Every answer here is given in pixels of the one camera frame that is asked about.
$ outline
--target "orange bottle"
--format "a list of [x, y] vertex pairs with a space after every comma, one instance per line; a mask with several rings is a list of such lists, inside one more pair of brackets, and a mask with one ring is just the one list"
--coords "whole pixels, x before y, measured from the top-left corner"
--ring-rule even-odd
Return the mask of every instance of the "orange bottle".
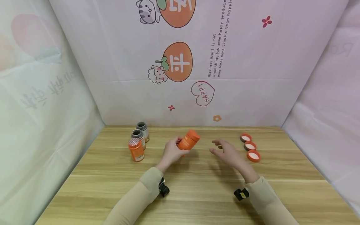
[[129, 140], [129, 150], [131, 157], [135, 162], [140, 162], [144, 159], [144, 148], [139, 139], [131, 138]]
[[181, 150], [191, 150], [198, 140], [200, 140], [200, 136], [194, 130], [189, 130], [177, 147]]

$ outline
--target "cartoon cat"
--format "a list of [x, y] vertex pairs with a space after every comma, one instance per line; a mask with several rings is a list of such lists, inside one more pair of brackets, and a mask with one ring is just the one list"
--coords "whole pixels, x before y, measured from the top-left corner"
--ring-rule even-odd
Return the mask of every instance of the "cartoon cat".
[[160, 84], [161, 82], [167, 81], [167, 76], [164, 72], [164, 68], [158, 66], [151, 66], [151, 69], [148, 70], [148, 77], [154, 84]]
[[136, 5], [139, 8], [141, 23], [154, 24], [160, 22], [161, 13], [156, 0], [139, 0]]

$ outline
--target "white fabric wall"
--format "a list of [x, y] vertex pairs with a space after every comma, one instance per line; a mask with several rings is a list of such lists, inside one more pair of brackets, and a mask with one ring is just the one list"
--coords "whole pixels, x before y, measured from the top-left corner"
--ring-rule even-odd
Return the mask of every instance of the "white fabric wall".
[[350, 1], [283, 129], [360, 216], [360, 1]]
[[[50, 2], [106, 124], [281, 126], [347, 0]], [[189, 65], [162, 80], [155, 61], [181, 53]]]
[[48, 0], [0, 2], [0, 224], [33, 224], [103, 127]]

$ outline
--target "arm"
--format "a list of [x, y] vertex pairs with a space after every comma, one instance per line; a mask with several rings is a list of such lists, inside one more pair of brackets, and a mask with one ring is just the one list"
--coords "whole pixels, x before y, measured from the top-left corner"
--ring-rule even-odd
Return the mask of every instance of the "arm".
[[245, 187], [250, 194], [250, 202], [266, 225], [299, 225], [285, 208], [270, 184], [259, 177], [248, 163], [239, 163], [236, 169], [245, 180]]
[[255, 172], [227, 141], [217, 139], [212, 141], [223, 152], [209, 149], [224, 163], [235, 168], [244, 177], [245, 187], [250, 194], [250, 202], [264, 220], [266, 225], [299, 225], [275, 194], [270, 184]]
[[133, 225], [159, 194], [163, 173], [155, 167], [146, 171], [135, 186], [114, 206], [104, 225]]
[[146, 207], [159, 194], [159, 183], [169, 166], [190, 151], [180, 150], [176, 137], [166, 143], [163, 156], [156, 167], [146, 171], [135, 186], [114, 206], [103, 225], [133, 225]]

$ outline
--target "wooden table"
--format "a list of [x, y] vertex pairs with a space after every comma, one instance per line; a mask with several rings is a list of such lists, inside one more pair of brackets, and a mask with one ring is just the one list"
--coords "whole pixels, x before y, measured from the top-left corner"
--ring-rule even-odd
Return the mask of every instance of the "wooden table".
[[[36, 225], [101, 225], [117, 201], [154, 166], [165, 142], [185, 135], [188, 127], [150, 128], [145, 159], [135, 163], [127, 148], [133, 127], [105, 127], [93, 142]], [[233, 192], [242, 177], [217, 161], [211, 140], [228, 140], [246, 155], [239, 135], [253, 137], [262, 160], [252, 163], [301, 225], [349, 225], [360, 220], [290, 138], [277, 127], [197, 127], [200, 141], [165, 174], [170, 194], [158, 197], [136, 224], [259, 225], [248, 199]]]

